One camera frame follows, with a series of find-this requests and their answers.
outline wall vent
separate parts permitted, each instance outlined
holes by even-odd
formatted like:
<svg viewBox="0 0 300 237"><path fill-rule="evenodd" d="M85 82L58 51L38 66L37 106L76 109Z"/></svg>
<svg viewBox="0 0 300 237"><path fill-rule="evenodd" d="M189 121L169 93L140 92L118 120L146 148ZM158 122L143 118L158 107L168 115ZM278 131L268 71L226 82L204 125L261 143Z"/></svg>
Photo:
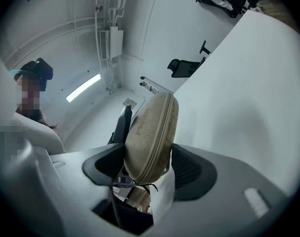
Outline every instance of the wall vent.
<svg viewBox="0 0 300 237"><path fill-rule="evenodd" d="M131 105L131 110L134 109L134 107L137 105L137 103L135 101L132 101L130 98L128 98L125 102L124 102L124 106L128 106Z"/></svg>
<svg viewBox="0 0 300 237"><path fill-rule="evenodd" d="M99 38L101 59L107 60L109 58L109 31L100 31Z"/></svg>

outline black cap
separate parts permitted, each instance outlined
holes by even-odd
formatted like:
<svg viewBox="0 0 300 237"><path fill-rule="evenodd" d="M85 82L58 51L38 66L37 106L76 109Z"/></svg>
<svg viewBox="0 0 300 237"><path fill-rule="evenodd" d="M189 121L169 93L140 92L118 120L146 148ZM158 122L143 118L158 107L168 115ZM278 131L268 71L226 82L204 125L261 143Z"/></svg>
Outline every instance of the black cap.
<svg viewBox="0 0 300 237"><path fill-rule="evenodd" d="M42 58L37 59L36 61L30 61L19 71L20 74L34 74L38 76L40 81L43 83L44 90L46 89L47 80L53 78L53 68L46 63Z"/></svg>

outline white sneaker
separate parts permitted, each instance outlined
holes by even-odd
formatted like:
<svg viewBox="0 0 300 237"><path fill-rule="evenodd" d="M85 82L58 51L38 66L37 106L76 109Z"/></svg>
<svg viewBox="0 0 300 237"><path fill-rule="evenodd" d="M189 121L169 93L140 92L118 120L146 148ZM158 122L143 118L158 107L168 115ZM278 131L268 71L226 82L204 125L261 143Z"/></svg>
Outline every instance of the white sneaker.
<svg viewBox="0 0 300 237"><path fill-rule="evenodd" d="M250 8L250 10L264 14L264 12L259 7Z"/></svg>
<svg viewBox="0 0 300 237"><path fill-rule="evenodd" d="M257 7L262 10L264 6L263 6L263 4L257 3Z"/></svg>

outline black mesh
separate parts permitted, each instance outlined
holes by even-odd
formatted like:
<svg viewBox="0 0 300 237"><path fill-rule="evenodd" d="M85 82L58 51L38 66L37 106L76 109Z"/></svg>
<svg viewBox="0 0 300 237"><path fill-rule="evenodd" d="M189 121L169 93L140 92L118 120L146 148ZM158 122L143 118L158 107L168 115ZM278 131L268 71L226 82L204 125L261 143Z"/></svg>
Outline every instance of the black mesh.
<svg viewBox="0 0 300 237"><path fill-rule="evenodd" d="M171 164L175 172L176 190L195 181L201 175L201 166L187 155L174 151L171 158Z"/></svg>
<svg viewBox="0 0 300 237"><path fill-rule="evenodd" d="M171 76L173 78L188 78L198 69L198 65L199 62L174 59L170 62L168 69L173 71Z"/></svg>

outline beige case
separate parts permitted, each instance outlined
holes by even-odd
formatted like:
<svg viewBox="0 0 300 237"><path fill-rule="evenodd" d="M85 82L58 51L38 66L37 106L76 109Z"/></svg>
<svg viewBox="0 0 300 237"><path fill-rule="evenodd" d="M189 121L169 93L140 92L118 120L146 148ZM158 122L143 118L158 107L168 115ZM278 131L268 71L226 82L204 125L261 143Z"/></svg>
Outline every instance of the beige case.
<svg viewBox="0 0 300 237"><path fill-rule="evenodd" d="M154 95L139 112L126 140L125 167L140 183L157 181L171 156L178 102L167 92Z"/></svg>

